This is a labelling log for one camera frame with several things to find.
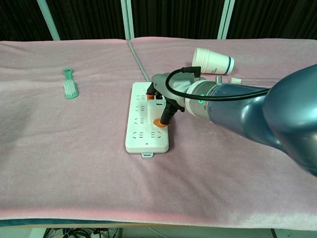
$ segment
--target black cable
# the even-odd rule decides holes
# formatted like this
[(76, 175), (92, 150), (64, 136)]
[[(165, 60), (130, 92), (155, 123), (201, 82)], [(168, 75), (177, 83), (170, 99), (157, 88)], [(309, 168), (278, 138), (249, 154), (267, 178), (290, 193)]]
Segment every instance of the black cable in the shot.
[(43, 238), (47, 238), (52, 228), (46, 228)]
[(90, 235), (88, 235), (87, 233), (84, 233), (81, 231), (75, 231), (75, 230), (72, 230), (69, 233), (65, 234), (62, 238), (68, 238), (70, 236), (75, 236), (75, 235), (80, 235), (85, 238), (90, 238)]
[(274, 230), (274, 229), (271, 229), (271, 233), (272, 233), (273, 238), (277, 238), (277, 235), (276, 235), (276, 233), (275, 233), (275, 230)]
[(55, 230), (55, 233), (54, 233), (54, 235), (52, 235), (50, 238), (52, 238), (52, 237), (54, 237), (56, 235), (56, 230)]
[(268, 93), (268, 91), (270, 90), (270, 89), (264, 89), (264, 90), (261, 90), (258, 92), (253, 92), (253, 93), (246, 93), (246, 94), (233, 95), (233, 96), (220, 96), (220, 97), (219, 96), (201, 96), (201, 95), (182, 93), (182, 92), (179, 92), (179, 91), (172, 89), (171, 86), (169, 85), (169, 81), (171, 80), (172, 76), (174, 76), (175, 74), (184, 73), (184, 72), (191, 72), (191, 73), (195, 74), (195, 77), (199, 77), (200, 76), (200, 67), (186, 67), (186, 68), (177, 69), (168, 75), (166, 82), (165, 82), (167, 89), (171, 93), (173, 93), (179, 97), (183, 97), (183, 98), (202, 100), (202, 101), (236, 101), (236, 100), (244, 100), (244, 99), (256, 98), (259, 96), (263, 96), (263, 95), (266, 95)]
[(117, 228), (117, 230), (115, 231), (115, 233), (114, 233), (114, 235), (113, 235), (113, 237), (112, 237), (112, 238), (114, 238), (114, 237), (115, 237), (115, 235), (117, 234), (118, 229), (119, 229), (119, 228)]
[(86, 234), (90, 237), (90, 234), (89, 234), (87, 231), (85, 231), (84, 229), (82, 229), (82, 228), (78, 228), (77, 231), (79, 231), (79, 232), (84, 232), (84, 233), (86, 233)]

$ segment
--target green light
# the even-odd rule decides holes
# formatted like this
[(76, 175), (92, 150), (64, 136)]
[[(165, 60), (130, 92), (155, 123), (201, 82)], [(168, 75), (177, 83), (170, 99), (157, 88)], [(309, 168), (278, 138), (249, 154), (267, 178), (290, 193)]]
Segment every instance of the green light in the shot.
[(200, 104), (203, 104), (203, 103), (204, 103), (204, 100), (198, 100), (198, 102), (199, 102)]

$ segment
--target blue stripe on cup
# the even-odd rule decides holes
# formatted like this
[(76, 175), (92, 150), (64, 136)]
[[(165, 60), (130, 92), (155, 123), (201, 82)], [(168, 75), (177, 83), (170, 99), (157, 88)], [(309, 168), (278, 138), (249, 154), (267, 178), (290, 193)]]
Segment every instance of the blue stripe on cup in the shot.
[(228, 58), (229, 58), (228, 68), (227, 68), (226, 72), (224, 73), (224, 75), (228, 73), (228, 71), (230, 69), (230, 65), (231, 65), (231, 57), (228, 57)]

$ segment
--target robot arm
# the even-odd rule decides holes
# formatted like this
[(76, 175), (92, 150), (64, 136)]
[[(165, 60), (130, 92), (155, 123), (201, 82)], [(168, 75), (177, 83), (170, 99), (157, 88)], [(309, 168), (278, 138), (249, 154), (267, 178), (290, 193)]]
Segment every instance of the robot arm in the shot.
[(166, 108), (155, 125), (169, 125), (177, 110), (186, 108), (194, 116), (283, 151), (317, 176), (317, 64), (292, 73), (271, 89), (197, 80), (196, 76), (152, 77), (154, 91), (166, 98)]

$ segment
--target brush bristles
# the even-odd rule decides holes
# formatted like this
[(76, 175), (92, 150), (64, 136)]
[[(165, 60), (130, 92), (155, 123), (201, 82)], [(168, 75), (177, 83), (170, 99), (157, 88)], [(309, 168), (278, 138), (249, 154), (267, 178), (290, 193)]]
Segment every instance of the brush bristles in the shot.
[(64, 91), (66, 96), (72, 96), (76, 93), (76, 86), (73, 80), (64, 82)]

